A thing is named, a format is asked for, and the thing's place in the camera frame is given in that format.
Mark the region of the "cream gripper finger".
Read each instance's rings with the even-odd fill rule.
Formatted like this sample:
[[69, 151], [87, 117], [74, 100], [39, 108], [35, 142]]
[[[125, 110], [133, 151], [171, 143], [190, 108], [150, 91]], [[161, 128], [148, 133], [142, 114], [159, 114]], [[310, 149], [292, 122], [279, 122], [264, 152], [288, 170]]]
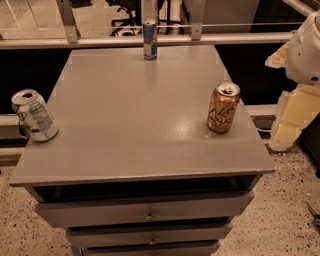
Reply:
[[265, 65], [270, 68], [284, 68], [286, 65], [286, 54], [288, 50], [289, 43], [283, 44], [276, 52], [270, 55], [266, 61]]
[[320, 113], [320, 86], [299, 84], [292, 92], [283, 91], [276, 109], [268, 145], [285, 151]]

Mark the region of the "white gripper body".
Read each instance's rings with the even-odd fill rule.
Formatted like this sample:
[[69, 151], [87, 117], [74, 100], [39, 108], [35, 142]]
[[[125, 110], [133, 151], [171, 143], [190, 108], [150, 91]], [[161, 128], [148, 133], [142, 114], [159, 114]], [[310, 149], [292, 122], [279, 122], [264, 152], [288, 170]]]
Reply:
[[286, 53], [286, 75], [296, 83], [320, 85], [320, 10], [294, 32]]

